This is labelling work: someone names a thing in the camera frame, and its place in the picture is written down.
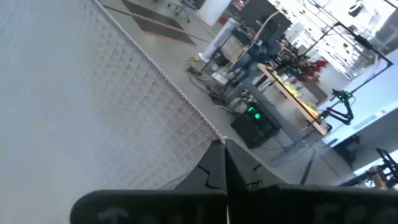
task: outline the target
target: desk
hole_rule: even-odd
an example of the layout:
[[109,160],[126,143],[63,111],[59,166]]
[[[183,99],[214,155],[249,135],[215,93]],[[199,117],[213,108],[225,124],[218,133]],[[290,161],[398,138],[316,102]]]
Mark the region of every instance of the desk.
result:
[[317,123],[314,122],[313,116],[310,112],[305,108],[305,106],[301,103],[299,99],[294,97],[286,88],[285,86],[273,75],[271,72],[268,71],[267,67],[263,64],[258,65],[259,69],[263,72],[263,74],[272,82],[275,83],[275,86],[282,92],[283,95],[303,114],[305,119],[311,122],[312,126],[323,136],[328,134],[328,128],[325,123]]

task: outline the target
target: workbench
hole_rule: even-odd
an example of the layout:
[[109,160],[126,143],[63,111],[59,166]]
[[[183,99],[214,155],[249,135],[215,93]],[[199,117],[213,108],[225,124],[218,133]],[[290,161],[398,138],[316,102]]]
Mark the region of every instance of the workbench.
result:
[[294,95],[286,89],[285,85],[268,70],[263,64],[258,65],[259,69],[263,72],[263,74],[274,83],[274,86],[278,88],[278,90],[298,109],[298,111],[303,114],[304,118],[322,135],[325,136],[328,134],[328,127],[323,122],[315,121],[317,117],[314,117],[314,112],[310,112],[308,106],[305,105],[304,102],[300,101],[298,98],[294,97]]

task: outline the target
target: red object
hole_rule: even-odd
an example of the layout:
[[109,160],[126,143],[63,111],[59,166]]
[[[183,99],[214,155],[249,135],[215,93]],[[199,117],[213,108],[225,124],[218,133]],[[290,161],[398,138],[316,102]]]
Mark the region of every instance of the red object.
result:
[[242,11],[243,7],[244,7],[244,3],[241,1],[236,1],[233,4],[235,6],[235,8],[239,11]]
[[321,69],[322,69],[322,67],[319,67],[319,66],[314,66],[314,67],[312,67],[312,71],[313,71],[313,72],[320,72]]
[[316,66],[316,67],[325,67],[325,66],[327,66],[328,65],[328,62],[327,61],[324,61],[324,60],[317,60],[315,63],[314,63],[314,66]]
[[228,19],[225,17],[221,17],[218,19],[218,23],[221,25],[225,25],[227,21],[228,21]]
[[298,77],[297,80],[300,82],[307,82],[307,78],[305,76]]
[[315,76],[315,72],[314,71],[305,72],[304,76],[306,76],[306,77],[314,77]]

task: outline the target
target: white wall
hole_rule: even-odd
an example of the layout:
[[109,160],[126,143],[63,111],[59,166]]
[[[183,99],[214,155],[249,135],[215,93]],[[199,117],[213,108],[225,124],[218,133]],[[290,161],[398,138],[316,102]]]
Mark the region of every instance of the white wall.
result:
[[303,24],[297,23],[285,33],[286,39],[292,43],[305,30]]
[[[398,50],[390,53],[387,58],[392,63],[398,63]],[[379,63],[377,71],[380,71],[386,66],[384,61]],[[351,81],[345,88],[346,91],[354,90],[360,86],[369,77],[375,73],[374,67],[367,68],[362,75]],[[323,138],[326,144],[334,146],[351,135],[357,133],[359,130],[365,128],[367,125],[375,122],[377,119],[385,116],[388,112],[393,111],[398,106],[398,68],[393,65],[384,73],[380,74],[367,85],[360,88],[354,93],[356,97],[355,103],[352,104],[354,113],[354,120],[351,125],[342,125],[340,121],[328,117],[326,122],[333,126],[331,133]],[[318,109],[324,110],[326,107],[333,105],[337,100],[332,102],[327,101]],[[345,112],[346,109],[342,104],[334,107],[338,111]]]
[[342,90],[346,88],[348,84],[349,79],[331,65],[326,66],[320,72],[318,86],[328,95],[331,95],[332,89]]

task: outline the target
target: textured cloth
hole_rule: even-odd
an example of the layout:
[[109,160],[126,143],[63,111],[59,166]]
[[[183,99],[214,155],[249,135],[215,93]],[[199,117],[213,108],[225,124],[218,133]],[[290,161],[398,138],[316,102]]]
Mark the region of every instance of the textured cloth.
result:
[[175,185],[221,135],[93,0],[0,7],[0,223]]

